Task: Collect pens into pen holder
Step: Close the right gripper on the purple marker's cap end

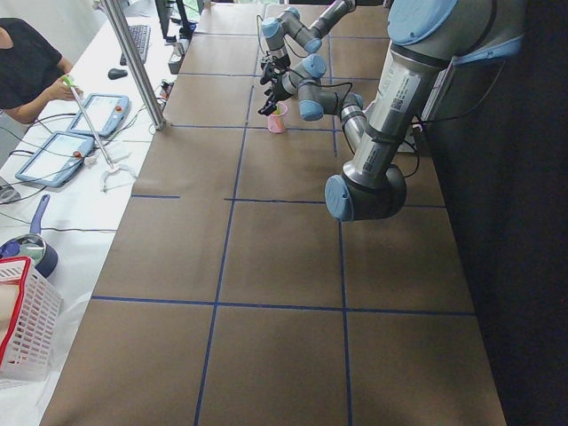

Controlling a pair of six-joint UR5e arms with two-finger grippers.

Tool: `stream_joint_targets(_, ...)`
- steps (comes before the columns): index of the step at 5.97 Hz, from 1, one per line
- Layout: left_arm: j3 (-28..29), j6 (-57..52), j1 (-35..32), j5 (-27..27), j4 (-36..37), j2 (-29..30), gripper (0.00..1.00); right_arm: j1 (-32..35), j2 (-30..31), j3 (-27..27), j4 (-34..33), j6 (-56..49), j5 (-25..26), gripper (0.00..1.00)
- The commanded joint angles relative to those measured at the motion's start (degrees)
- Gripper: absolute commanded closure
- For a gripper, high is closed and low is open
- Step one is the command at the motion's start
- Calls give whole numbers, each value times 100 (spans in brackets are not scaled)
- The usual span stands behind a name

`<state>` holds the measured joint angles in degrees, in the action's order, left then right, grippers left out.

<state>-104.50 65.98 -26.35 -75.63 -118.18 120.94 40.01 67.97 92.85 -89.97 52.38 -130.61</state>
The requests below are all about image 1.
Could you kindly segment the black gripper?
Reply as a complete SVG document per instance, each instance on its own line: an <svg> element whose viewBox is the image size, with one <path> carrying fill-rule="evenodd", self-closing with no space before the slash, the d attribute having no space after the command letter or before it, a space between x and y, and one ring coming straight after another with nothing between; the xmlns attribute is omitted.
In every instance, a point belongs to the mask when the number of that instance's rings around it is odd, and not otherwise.
<svg viewBox="0 0 568 426"><path fill-rule="evenodd" d="M286 72L291 65L290 57L287 53L283 56L276 56L271 52L267 52L260 62L263 75L276 75Z"/></svg>
<svg viewBox="0 0 568 426"><path fill-rule="evenodd" d="M296 94L296 87L291 82L288 71L274 65L266 65L263 68L260 83L269 85L264 91L268 103L258 110L261 115L275 114L279 107L277 102L289 99Z"/></svg>

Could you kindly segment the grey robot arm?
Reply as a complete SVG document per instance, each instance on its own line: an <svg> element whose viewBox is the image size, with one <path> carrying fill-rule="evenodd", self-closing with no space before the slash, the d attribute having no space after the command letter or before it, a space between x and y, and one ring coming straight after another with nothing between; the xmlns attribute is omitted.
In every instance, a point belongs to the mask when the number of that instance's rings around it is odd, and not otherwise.
<svg viewBox="0 0 568 426"><path fill-rule="evenodd" d="M524 35L523 1L397 1L387 19L389 49L375 99L338 94L321 85L327 65L319 50L340 19L356 9L353 1L332 3L311 25L287 8L265 19L267 53L261 83L261 114L297 97L301 117L317 121L337 116L354 148L353 158L325 185L332 217L342 222L395 215L406 201L406 182L393 157L412 120L424 109L440 72L451 65L507 58Z"/></svg>
<svg viewBox="0 0 568 426"><path fill-rule="evenodd" d="M301 21L300 12L295 7L288 7L277 17L264 19L261 31L267 44L266 63L279 70L290 67L287 36L308 54L317 53L322 39L344 16L355 10L355 1L334 1L310 26Z"/></svg>

